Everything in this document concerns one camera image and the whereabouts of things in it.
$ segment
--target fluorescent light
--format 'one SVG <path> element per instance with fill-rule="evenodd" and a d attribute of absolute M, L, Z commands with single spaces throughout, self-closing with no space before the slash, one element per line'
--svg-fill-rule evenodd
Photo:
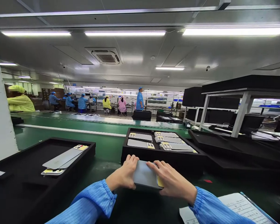
<path fill-rule="evenodd" d="M 128 89 L 122 89 L 122 90 L 128 90 Z M 130 91 L 139 91 L 139 90 L 130 90 Z"/>
<path fill-rule="evenodd" d="M 6 36 L 70 36 L 70 32 L 2 32 Z"/>
<path fill-rule="evenodd" d="M 1 63 L 0 62 L 0 65 L 6 65 L 6 66 L 18 66 L 17 64 L 15 63 Z"/>
<path fill-rule="evenodd" d="M 167 92 L 169 92 L 169 91 L 167 91 Z M 182 93 L 184 93 L 184 92 L 172 92 L 172 93 L 180 93 L 180 94 L 182 94 Z"/>
<path fill-rule="evenodd" d="M 179 68 L 179 67 L 156 67 L 156 69 L 161 69 L 161 70 L 184 70 L 184 68 Z"/>
<path fill-rule="evenodd" d="M 164 36 L 166 32 L 86 32 L 87 36 Z"/>
<path fill-rule="evenodd" d="M 112 89 L 112 88 L 103 88 L 103 89 Z M 117 89 L 115 89 L 115 90 L 120 90 L 120 89 L 117 88 Z"/>
<path fill-rule="evenodd" d="M 84 86 L 83 88 L 86 88 L 86 89 L 99 89 L 100 87 L 89 87 L 89 86 Z"/>
<path fill-rule="evenodd" d="M 274 36 L 280 34 L 280 27 L 276 28 L 188 28 L 186 36 Z"/>

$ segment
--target blue sleeve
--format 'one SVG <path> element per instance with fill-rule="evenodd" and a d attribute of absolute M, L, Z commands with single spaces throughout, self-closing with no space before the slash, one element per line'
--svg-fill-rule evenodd
<path fill-rule="evenodd" d="M 255 224 L 252 220 L 229 209 L 212 193 L 199 187 L 196 188 L 197 196 L 194 206 L 189 206 L 189 208 L 199 224 Z"/>
<path fill-rule="evenodd" d="M 47 224 L 92 224 L 102 213 L 110 218 L 116 197 L 105 180 L 95 182 L 81 191 L 70 207 Z"/>

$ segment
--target ceiling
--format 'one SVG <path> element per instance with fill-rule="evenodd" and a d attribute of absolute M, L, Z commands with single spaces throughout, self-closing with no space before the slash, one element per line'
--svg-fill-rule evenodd
<path fill-rule="evenodd" d="M 217 6 L 219 0 L 0 0 L 0 14 Z M 279 5 L 280 1 L 231 0 L 236 5 Z M 0 60 L 21 66 L 7 73 L 33 71 L 38 79 L 75 82 L 192 87 L 250 74 L 280 75 L 280 69 L 255 70 L 280 63 L 280 36 L 193 37 L 181 30 L 195 25 L 280 24 L 280 9 L 91 16 L 0 18 Z M 2 30 L 70 31 L 64 37 L 8 37 Z M 165 30 L 165 36 L 90 37 L 85 31 Z M 85 48 L 115 48 L 122 63 L 100 64 Z M 183 71 L 157 66 L 185 67 Z"/>

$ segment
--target blue uniform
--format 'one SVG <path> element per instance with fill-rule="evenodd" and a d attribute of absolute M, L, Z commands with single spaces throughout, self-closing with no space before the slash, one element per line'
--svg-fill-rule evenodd
<path fill-rule="evenodd" d="M 197 196 L 193 211 L 200 224 L 255 224 L 225 206 L 212 193 L 196 187 Z M 101 214 L 110 218 L 117 195 L 113 194 L 105 180 L 91 184 L 81 191 L 65 211 L 47 224 L 93 224 Z"/>
<path fill-rule="evenodd" d="M 66 100 L 65 100 L 65 104 L 66 104 L 66 106 L 69 106 L 69 107 L 72 107 L 72 108 L 75 108 L 75 105 L 72 103 L 74 100 L 73 99 L 71 99 L 71 97 L 70 96 L 68 96 L 67 98 L 66 98 Z"/>
<path fill-rule="evenodd" d="M 50 102 L 50 104 L 51 104 L 51 105 L 58 105 L 59 103 L 57 103 L 56 101 L 59 101 L 59 99 L 58 99 L 56 96 L 54 96 L 53 94 L 51 94 L 51 95 L 49 96 L 49 102 Z"/>
<path fill-rule="evenodd" d="M 87 99 L 85 99 L 84 97 L 80 97 L 78 100 L 78 108 L 81 110 L 86 109 L 86 101 Z"/>
<path fill-rule="evenodd" d="M 138 95 L 137 95 L 136 109 L 137 110 L 143 110 L 144 109 L 143 96 L 142 96 L 142 93 L 140 93 L 140 92 L 138 92 Z"/>

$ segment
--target air conditioning vent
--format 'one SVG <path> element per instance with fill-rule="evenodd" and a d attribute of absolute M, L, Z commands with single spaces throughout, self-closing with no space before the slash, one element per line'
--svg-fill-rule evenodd
<path fill-rule="evenodd" d="M 101 64 L 120 64 L 120 58 L 115 48 L 85 48 Z"/>

